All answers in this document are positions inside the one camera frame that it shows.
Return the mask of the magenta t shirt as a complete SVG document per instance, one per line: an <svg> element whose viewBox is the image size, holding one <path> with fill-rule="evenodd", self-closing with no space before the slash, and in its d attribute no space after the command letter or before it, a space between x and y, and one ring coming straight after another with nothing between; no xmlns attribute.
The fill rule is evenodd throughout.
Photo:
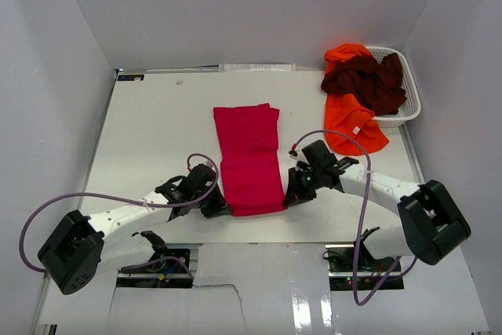
<svg viewBox="0 0 502 335"><path fill-rule="evenodd" d="M280 110L270 104L215 107L224 195L236 217L284 210L278 163Z"/></svg>

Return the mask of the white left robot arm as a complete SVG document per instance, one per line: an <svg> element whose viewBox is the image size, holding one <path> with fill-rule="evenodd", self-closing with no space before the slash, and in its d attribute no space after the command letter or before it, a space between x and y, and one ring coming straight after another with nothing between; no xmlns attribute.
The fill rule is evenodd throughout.
<svg viewBox="0 0 502 335"><path fill-rule="evenodd" d="M102 213L67 213L38 251L38 259L63 295L78 292L97 273L122 268L158 271L170 255L151 227L193 209L211 219L230 215L231 206L216 172L198 164L186 176L157 186L139 202Z"/></svg>

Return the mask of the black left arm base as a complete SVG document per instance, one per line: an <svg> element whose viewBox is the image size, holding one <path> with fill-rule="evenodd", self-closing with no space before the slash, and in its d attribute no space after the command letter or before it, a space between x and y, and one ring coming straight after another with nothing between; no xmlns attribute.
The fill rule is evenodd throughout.
<svg viewBox="0 0 502 335"><path fill-rule="evenodd" d="M178 260L162 260L150 266L124 269L118 273L117 288L137 289L190 289L198 266L198 248L169 248L168 254Z"/></svg>

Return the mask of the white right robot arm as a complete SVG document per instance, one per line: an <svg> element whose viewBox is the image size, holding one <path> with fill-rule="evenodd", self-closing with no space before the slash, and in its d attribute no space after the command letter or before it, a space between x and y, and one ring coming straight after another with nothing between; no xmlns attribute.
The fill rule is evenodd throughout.
<svg viewBox="0 0 502 335"><path fill-rule="evenodd" d="M436 265L471 236L467 223L446 187L429 180L417 184L381 173L368 173L351 157L338 159L322 140L304 147L303 161L288 171L283 206L310 202L321 188L357 195L398 216L400 225L364 231L354 251L355 264L372 271L386 257L416 257Z"/></svg>

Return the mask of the orange t shirt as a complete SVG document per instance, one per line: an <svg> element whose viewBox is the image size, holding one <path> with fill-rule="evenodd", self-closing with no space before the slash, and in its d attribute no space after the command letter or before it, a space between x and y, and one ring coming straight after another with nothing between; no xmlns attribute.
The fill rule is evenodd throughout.
<svg viewBox="0 0 502 335"><path fill-rule="evenodd" d="M349 136L372 154L385 148L389 139L381 131L374 113L363 107L352 94L329 94L326 96L324 128L329 147L340 155L359 156L364 152L352 142Z"/></svg>

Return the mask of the dark maroon t shirt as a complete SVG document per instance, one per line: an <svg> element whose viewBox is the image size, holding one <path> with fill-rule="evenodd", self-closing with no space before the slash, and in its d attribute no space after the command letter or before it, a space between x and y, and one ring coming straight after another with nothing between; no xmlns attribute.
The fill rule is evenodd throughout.
<svg viewBox="0 0 502 335"><path fill-rule="evenodd" d="M403 70L396 53L377 61L373 56L354 56L325 74L321 89L328 94L352 94L375 115L395 115L406 101Z"/></svg>

